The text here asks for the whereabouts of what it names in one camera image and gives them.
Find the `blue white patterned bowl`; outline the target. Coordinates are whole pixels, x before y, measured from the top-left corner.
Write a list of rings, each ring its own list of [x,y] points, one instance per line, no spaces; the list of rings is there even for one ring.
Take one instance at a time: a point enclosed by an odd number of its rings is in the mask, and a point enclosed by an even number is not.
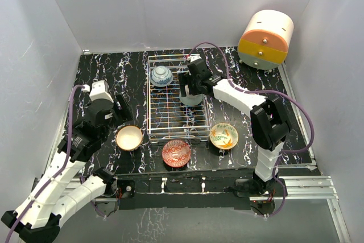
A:
[[[166,87],[173,81],[173,74],[169,68],[158,66],[151,71],[150,81],[156,87]]]

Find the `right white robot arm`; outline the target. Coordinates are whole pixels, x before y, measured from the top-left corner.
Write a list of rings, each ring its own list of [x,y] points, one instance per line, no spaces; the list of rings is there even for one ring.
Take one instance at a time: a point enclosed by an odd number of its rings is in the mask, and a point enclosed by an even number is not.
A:
[[[258,161],[253,177],[244,183],[245,191],[268,195],[274,189],[278,161],[291,123],[280,98],[265,96],[243,89],[232,80],[214,75],[198,55],[187,57],[187,70],[178,73],[182,98],[204,94],[221,100],[250,119],[251,133],[258,145]]]

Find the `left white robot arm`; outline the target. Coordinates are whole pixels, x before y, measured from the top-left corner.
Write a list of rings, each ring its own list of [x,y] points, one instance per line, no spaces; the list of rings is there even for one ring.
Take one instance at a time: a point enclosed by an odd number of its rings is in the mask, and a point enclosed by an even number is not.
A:
[[[92,99],[81,119],[69,121],[57,153],[26,200],[1,217],[9,232],[17,233],[25,242],[53,242],[64,223],[83,206],[101,195],[113,196],[118,188],[116,177],[103,167],[70,193],[63,192],[110,132],[132,119],[122,95],[114,100]]]

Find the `pale green bowl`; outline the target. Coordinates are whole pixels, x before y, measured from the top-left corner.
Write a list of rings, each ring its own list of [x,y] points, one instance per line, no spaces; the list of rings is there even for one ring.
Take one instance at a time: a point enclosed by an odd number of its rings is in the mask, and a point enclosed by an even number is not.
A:
[[[202,102],[203,98],[204,98],[203,94],[189,95],[185,97],[183,97],[181,93],[179,94],[179,99],[181,103],[186,106],[196,106]]]

